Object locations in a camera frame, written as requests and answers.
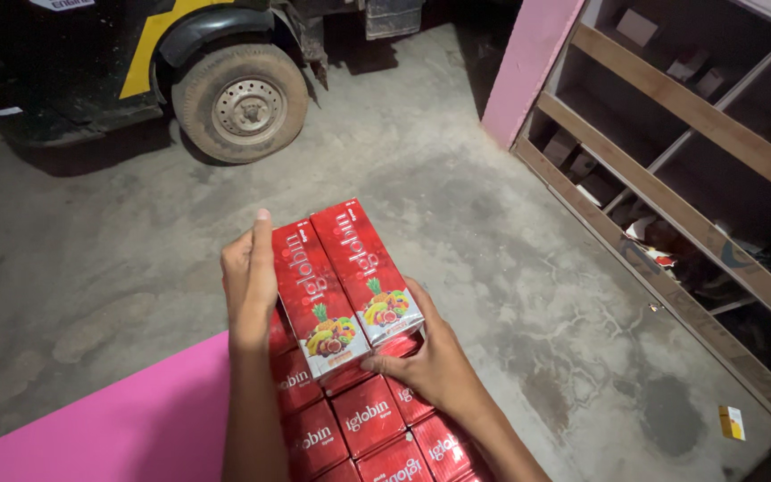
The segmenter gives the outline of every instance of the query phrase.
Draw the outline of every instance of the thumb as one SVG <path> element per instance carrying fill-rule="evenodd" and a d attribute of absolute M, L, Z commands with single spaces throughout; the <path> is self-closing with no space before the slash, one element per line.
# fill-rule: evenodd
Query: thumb
<path fill-rule="evenodd" d="M 374 355 L 361 362 L 363 370 L 397 378 L 401 382 L 405 382 L 404 379 L 407 376 L 409 365 L 410 361 L 406 358 L 390 357 L 387 355 Z"/>

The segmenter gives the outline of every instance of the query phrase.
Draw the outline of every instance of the vehicle body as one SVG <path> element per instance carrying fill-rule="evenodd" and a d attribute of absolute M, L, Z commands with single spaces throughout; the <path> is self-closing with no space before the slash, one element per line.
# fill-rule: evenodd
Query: vehicle body
<path fill-rule="evenodd" d="M 327 84 L 323 16 L 364 12 L 368 39 L 382 38 L 416 32 L 422 2 L 0 0 L 0 132 L 64 145 L 171 103 L 208 154 L 260 159 L 302 128 L 299 68 Z"/>

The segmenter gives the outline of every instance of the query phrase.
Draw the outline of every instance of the stack of boxes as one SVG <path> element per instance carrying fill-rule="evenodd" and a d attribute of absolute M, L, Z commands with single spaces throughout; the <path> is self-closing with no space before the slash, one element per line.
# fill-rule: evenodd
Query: stack of boxes
<path fill-rule="evenodd" d="M 359 202 L 278 228 L 273 250 L 271 367 L 292 479 L 492 480 L 454 422 L 360 367 L 413 355 L 423 316 Z"/>

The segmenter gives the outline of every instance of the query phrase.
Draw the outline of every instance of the wheel hub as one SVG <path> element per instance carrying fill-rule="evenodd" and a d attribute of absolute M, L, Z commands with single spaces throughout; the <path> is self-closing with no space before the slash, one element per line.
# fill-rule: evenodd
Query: wheel hub
<path fill-rule="evenodd" d="M 230 83 L 216 99 L 217 124 L 238 141 L 260 141 L 284 120 L 284 96 L 269 82 L 241 79 Z"/>

